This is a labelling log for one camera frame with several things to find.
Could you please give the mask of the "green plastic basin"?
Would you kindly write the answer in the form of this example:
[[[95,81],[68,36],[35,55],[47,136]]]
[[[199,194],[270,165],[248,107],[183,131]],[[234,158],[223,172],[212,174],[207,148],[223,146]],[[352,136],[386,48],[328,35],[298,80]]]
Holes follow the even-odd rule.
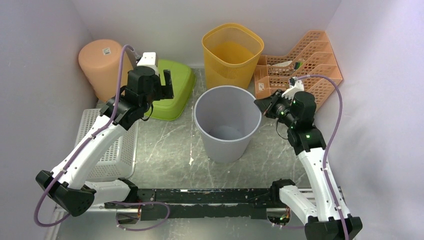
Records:
[[[163,121],[174,121],[183,113],[196,83],[194,71],[180,62],[160,59],[158,70],[170,71],[174,98],[153,102],[151,117]]]

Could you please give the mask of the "grey plastic bucket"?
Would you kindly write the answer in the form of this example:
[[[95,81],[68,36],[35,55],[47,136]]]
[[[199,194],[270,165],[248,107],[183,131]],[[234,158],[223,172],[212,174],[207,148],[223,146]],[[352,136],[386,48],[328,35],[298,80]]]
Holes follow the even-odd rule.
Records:
[[[232,85],[213,87],[198,98],[193,119],[212,161],[232,163],[244,154],[262,123],[255,99],[246,89]]]

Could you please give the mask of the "yellow slatted waste basket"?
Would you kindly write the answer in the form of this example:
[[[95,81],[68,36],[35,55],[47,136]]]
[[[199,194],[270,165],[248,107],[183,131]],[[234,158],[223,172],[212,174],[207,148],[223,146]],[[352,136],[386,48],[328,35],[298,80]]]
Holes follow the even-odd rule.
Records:
[[[225,23],[206,33],[201,43],[208,89],[249,87],[265,46],[257,34],[243,25]]]

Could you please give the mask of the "large orange plastic bucket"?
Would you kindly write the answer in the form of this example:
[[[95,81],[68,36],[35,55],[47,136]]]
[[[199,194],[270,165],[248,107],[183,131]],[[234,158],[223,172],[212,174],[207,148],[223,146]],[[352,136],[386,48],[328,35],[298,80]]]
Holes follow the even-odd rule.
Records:
[[[99,39],[85,45],[78,54],[80,68],[103,102],[116,95],[122,48],[117,41]]]

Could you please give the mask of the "white perforated tray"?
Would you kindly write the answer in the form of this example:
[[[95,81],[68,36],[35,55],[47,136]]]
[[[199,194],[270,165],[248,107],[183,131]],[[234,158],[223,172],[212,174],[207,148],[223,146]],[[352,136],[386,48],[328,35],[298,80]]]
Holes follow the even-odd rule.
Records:
[[[78,145],[92,128],[99,112],[98,108],[85,109],[82,112],[75,145]],[[107,182],[118,178],[127,179],[133,175],[139,123],[139,121],[136,121],[123,136],[109,147],[88,175],[87,180],[89,182]]]

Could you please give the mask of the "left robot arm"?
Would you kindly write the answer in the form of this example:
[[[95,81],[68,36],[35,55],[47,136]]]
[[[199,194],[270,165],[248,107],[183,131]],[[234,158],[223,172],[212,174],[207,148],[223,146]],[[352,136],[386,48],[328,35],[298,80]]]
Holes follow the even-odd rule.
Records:
[[[119,95],[101,108],[92,129],[69,156],[51,171],[42,170],[36,176],[44,195],[73,217],[82,215],[92,205],[120,202],[132,208],[138,203],[138,187],[129,180],[119,177],[90,182],[88,176],[110,146],[145,113],[153,111],[154,101],[173,99],[171,71],[165,69],[160,75],[149,66],[137,66],[128,72],[127,85],[117,92]]]

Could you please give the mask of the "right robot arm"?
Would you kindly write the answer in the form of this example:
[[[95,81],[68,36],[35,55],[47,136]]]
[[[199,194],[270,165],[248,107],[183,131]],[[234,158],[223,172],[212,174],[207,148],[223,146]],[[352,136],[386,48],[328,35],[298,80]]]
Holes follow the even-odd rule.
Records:
[[[254,103],[265,117],[287,126],[287,139],[306,171],[315,199],[310,202],[291,180],[278,180],[271,186],[270,202],[275,207],[286,204],[304,224],[308,240],[353,240],[363,223],[351,215],[336,186],[325,157],[329,146],[314,125],[315,97],[300,91],[287,98],[278,90]]]

